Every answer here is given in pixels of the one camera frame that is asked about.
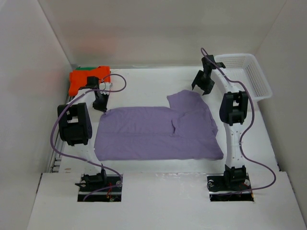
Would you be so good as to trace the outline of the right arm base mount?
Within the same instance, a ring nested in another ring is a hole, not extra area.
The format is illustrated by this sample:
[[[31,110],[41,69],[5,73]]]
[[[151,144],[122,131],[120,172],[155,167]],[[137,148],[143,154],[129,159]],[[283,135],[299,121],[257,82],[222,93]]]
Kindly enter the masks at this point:
[[[251,189],[249,176],[241,182],[226,184],[224,176],[209,174],[207,176],[207,189],[212,202],[254,201],[253,193],[245,191]]]

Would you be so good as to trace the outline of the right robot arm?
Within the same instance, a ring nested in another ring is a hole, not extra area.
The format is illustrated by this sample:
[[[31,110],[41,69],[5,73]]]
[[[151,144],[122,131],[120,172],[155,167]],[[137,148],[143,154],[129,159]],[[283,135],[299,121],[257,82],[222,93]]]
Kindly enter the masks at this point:
[[[247,170],[240,150],[240,136],[243,123],[247,117],[248,94],[240,89],[221,72],[225,68],[222,62],[215,62],[213,55],[205,55],[202,59],[203,70],[200,70],[192,82],[192,88],[198,86],[203,94],[209,94],[214,86],[223,94],[219,117],[226,132],[226,162],[223,175],[208,176],[210,192],[240,191],[241,184],[247,178]]]

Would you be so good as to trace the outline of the orange t shirt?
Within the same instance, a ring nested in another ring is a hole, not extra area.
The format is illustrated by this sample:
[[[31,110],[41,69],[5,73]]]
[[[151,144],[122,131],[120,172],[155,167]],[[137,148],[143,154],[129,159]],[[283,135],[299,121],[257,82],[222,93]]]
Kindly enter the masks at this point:
[[[111,82],[111,77],[106,77],[109,74],[111,74],[110,66],[99,66],[90,71],[73,70],[69,74],[70,87],[68,95],[70,97],[76,96],[78,90],[87,84],[87,77],[97,77],[99,78],[99,83],[101,83],[102,80],[104,80],[104,82]]]

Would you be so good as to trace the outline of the lavender t shirt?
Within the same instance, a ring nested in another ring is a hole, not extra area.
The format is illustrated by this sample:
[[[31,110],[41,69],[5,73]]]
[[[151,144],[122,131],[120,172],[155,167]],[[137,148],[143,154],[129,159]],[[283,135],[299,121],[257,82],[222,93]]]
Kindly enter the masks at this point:
[[[100,161],[221,160],[218,127],[197,92],[167,97],[168,107],[120,107],[99,120],[94,152]]]

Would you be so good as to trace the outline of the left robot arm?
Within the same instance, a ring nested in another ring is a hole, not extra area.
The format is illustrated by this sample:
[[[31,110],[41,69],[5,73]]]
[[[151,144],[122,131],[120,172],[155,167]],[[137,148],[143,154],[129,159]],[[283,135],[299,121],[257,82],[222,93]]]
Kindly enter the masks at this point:
[[[76,184],[82,192],[103,191],[107,187],[106,171],[101,168],[102,163],[98,160],[94,152],[94,142],[91,141],[93,128],[89,109],[102,113],[107,111],[109,94],[97,90],[109,90],[111,86],[111,83],[105,83],[98,77],[87,77],[86,84],[79,88],[77,95],[83,95],[91,89],[94,91],[83,95],[79,102],[74,102],[59,120],[62,141],[71,146],[78,157],[97,164],[90,174],[84,174],[81,182]]]

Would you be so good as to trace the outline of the green t shirt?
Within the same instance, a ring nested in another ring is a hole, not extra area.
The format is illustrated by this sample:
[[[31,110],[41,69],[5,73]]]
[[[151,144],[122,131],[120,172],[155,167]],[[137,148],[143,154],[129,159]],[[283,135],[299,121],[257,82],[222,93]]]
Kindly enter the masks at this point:
[[[96,69],[96,67],[77,67],[75,70],[79,70],[79,71],[90,71]]]

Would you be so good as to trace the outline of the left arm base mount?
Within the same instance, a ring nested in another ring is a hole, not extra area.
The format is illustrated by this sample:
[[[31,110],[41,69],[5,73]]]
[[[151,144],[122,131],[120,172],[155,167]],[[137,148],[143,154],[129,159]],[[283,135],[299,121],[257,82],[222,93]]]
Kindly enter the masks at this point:
[[[78,202],[121,202],[122,186],[118,175],[109,174],[105,184],[94,180],[93,176],[84,175],[75,184],[78,187]]]

